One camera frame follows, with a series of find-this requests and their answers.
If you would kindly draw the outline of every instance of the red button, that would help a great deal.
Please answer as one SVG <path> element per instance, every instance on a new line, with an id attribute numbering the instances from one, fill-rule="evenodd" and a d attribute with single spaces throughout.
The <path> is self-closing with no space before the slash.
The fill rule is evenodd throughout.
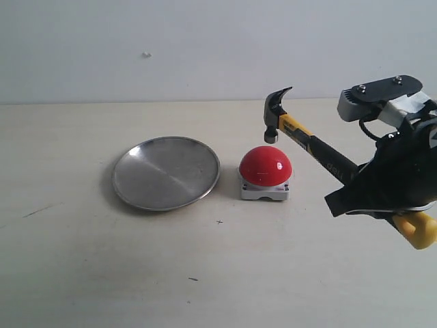
<path id="1" fill-rule="evenodd" d="M 292 164 L 279 149 L 260 146 L 248 152 L 240 164 L 241 176 L 252 185 L 272 187 L 287 181 L 292 175 Z"/>

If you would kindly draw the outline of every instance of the metal plate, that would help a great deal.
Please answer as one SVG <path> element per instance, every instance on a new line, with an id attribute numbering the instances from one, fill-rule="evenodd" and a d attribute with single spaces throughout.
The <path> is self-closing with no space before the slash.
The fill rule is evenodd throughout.
<path id="1" fill-rule="evenodd" d="M 173 210 L 206 196 L 219 174 L 219 159 L 207 145 L 186 137 L 159 137 L 140 143 L 118 161 L 113 186 L 132 206 Z"/>

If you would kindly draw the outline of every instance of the white table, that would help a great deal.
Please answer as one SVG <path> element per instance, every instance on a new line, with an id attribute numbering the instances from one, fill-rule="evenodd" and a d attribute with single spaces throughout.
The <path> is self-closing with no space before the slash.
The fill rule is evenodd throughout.
<path id="1" fill-rule="evenodd" d="M 284 107 L 363 163 L 374 144 L 336 102 Z M 285 135 L 291 199 L 238 199 L 262 116 L 262 101 L 0 107 L 1 326 L 435 327 L 437 247 L 416 251 L 371 217 L 332 218 L 324 196 L 341 185 Z M 222 175 L 203 200 L 147 215 L 109 177 L 129 147 L 163 135 L 208 144 Z"/>

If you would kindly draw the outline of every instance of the robotic arm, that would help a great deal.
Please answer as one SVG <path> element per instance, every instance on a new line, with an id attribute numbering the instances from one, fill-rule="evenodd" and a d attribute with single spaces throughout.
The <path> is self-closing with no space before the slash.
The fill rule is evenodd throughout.
<path id="1" fill-rule="evenodd" d="M 423 212 L 437 200 L 437 104 L 422 87 L 419 80 L 402 75 L 341 92 L 340 118 L 358 121 L 376 142 L 367 163 L 353 163 L 287 114 L 281 101 L 290 87 L 266 99 L 264 140 L 273 144 L 277 130 L 284 132 L 343 184 L 325 197 L 334 217 L 367 214 L 385 219 L 414 248 L 426 248 L 437 240 L 437 221 Z M 396 131 L 377 137 L 365 126 L 373 120 Z"/>

